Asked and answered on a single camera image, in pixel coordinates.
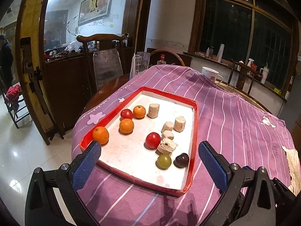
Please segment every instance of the tablecloth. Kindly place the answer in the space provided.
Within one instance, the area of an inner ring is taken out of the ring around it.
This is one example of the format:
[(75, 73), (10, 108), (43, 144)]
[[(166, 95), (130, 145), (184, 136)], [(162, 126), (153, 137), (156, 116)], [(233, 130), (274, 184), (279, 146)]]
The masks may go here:
[[(155, 65), (83, 114), (73, 129), (72, 158), (81, 153), (79, 142), (93, 128), (93, 122), (110, 113), (123, 98), (141, 86), (197, 101), (198, 143), (208, 140), (229, 163), (235, 162), (241, 167), (249, 165), (254, 170), (264, 166), (270, 178), (277, 177), (286, 186), (290, 185), (289, 167), (281, 146), (293, 149), (294, 145), (285, 122), (183, 66)], [(264, 116), (276, 127), (263, 121)], [(99, 166), (94, 167), (78, 194), (103, 226), (199, 225), (220, 197), (198, 154), (192, 186), (180, 198), (140, 188)]]

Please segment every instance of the orange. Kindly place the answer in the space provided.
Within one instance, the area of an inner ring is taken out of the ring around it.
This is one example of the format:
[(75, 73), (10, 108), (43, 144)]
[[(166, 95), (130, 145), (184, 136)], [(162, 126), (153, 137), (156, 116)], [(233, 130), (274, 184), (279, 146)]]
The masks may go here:
[(134, 117), (137, 119), (141, 119), (145, 116), (146, 110), (143, 106), (138, 105), (133, 109)]
[(123, 119), (120, 121), (119, 129), (122, 133), (129, 134), (134, 129), (134, 123), (131, 119)]
[(92, 138), (101, 145), (106, 144), (109, 141), (109, 132), (105, 127), (96, 127), (93, 130)]

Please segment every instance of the framed picture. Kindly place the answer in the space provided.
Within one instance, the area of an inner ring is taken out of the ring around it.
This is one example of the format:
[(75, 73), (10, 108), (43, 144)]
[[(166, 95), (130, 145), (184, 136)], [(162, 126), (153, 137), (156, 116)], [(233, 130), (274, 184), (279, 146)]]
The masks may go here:
[(83, 0), (79, 9), (78, 26), (108, 17), (112, 0)]

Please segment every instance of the blue gripper pad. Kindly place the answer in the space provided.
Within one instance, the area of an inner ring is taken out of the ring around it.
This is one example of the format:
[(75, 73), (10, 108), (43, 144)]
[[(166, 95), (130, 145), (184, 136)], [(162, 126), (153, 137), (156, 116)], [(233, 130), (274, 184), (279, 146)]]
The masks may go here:
[(73, 173), (72, 187), (74, 191), (82, 189), (85, 186), (96, 162), (101, 154), (101, 145), (99, 142), (92, 141), (82, 155), (85, 155), (82, 162)]
[(207, 141), (203, 141), (199, 144), (198, 151), (199, 151), (199, 157), (204, 163), (216, 187), (222, 190), (223, 192), (226, 191), (229, 182), (228, 174), (217, 160), (219, 159), (219, 156), (222, 155), (217, 154), (216, 151), (212, 148), (212, 146)]

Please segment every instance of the metal screw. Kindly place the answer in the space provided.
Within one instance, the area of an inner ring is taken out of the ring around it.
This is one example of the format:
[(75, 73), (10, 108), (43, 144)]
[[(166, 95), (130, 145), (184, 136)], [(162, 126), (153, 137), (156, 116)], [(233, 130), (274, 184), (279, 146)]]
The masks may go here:
[(34, 173), (39, 173), (41, 171), (41, 168), (40, 167), (37, 167), (33, 172)]
[(68, 169), (68, 167), (69, 167), (69, 164), (63, 164), (63, 165), (61, 165), (61, 169), (62, 170), (67, 170)]
[(266, 172), (266, 168), (265, 167), (259, 167), (259, 171)]
[(236, 164), (236, 163), (232, 163), (230, 166), (231, 166), (231, 168), (232, 168), (233, 170), (238, 170), (238, 169), (239, 169), (239, 165)]

